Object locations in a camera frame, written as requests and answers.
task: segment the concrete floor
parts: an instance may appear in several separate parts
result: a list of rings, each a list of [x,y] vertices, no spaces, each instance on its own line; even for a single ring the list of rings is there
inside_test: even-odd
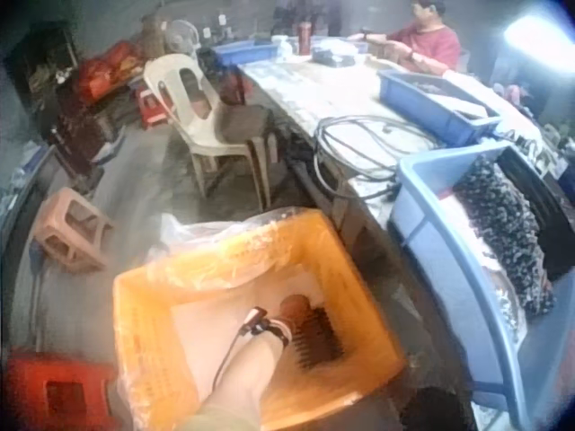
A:
[[[157,243],[162,212],[174,214],[183,224],[241,221],[259,214],[247,163],[230,163],[207,200],[199,195],[190,169],[188,148],[170,127],[160,126],[146,132],[134,127],[128,129],[122,149],[105,165],[106,172],[93,196],[94,204],[117,224],[108,246],[110,264],[106,270],[89,276],[70,275],[57,265],[48,266],[39,308],[41,351],[116,363],[113,279],[142,264],[149,248]],[[283,163],[274,166],[270,176],[274,208],[312,205]],[[66,177],[59,175],[52,190],[63,185]],[[31,346],[29,265],[24,253],[10,325],[10,340],[17,347]],[[438,360],[429,336],[391,266],[384,259],[377,259],[359,267],[410,359],[401,383],[410,388],[402,389],[430,384],[446,386],[436,367]],[[389,395],[383,389],[307,429],[343,430],[356,426],[366,431],[401,429]],[[109,399],[113,414],[124,424],[123,429],[133,429],[129,412],[114,388]]]

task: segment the red shirt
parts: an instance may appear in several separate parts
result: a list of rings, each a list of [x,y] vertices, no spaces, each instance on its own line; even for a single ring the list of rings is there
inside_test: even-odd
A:
[[[450,69],[456,68],[459,55],[461,54],[459,38],[449,27],[419,33],[416,25],[411,24],[403,30],[390,34],[387,38],[402,42],[418,54],[434,58],[447,65]],[[418,70],[410,61],[402,62],[402,66],[410,70]]]

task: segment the light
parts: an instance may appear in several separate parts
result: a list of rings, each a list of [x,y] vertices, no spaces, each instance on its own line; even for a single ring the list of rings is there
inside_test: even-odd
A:
[[[575,44],[552,22],[529,15],[505,31],[509,45],[561,72],[575,73]]]

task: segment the coiled cable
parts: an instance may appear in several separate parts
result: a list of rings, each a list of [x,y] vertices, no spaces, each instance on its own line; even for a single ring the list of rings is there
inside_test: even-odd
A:
[[[381,123],[381,130],[383,133],[377,133],[374,130],[374,123]],[[374,115],[351,115],[321,119],[314,133],[314,171],[315,176],[319,180],[320,184],[322,184],[322,186],[336,198],[369,200],[372,198],[388,195],[397,189],[395,179],[397,163],[391,165],[382,163],[376,158],[357,149],[357,146],[354,145],[355,143],[345,142],[344,140],[336,137],[330,131],[330,128],[342,125],[354,125],[364,130],[373,139],[373,141],[376,142],[377,146],[391,155],[396,162],[401,157],[412,154],[412,152],[405,151],[402,148],[393,145],[391,142],[389,142],[389,140],[385,139],[384,133],[389,133],[394,128],[420,137],[423,141],[429,143],[428,149],[436,147],[435,141],[430,139],[429,136],[422,134],[414,126],[396,119],[389,119],[386,117]],[[349,158],[341,155],[341,152],[338,151],[338,145],[350,150],[360,159],[372,163],[374,168],[366,169],[364,167],[358,166]],[[365,196],[341,194],[337,190],[334,190],[322,176],[320,171],[320,159],[322,157],[332,159],[336,166],[351,171],[355,176],[359,176],[359,179],[362,181],[388,183],[388,187],[381,189],[376,193],[371,193]]]

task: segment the orange plastic stool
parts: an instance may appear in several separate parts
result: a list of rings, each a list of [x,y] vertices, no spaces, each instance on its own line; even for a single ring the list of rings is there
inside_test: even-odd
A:
[[[106,383],[115,379],[110,365],[53,356],[12,354],[7,396],[17,418],[34,430],[114,430]]]
[[[80,194],[64,187],[42,204],[34,238],[72,272],[107,265],[102,239],[113,222]]]

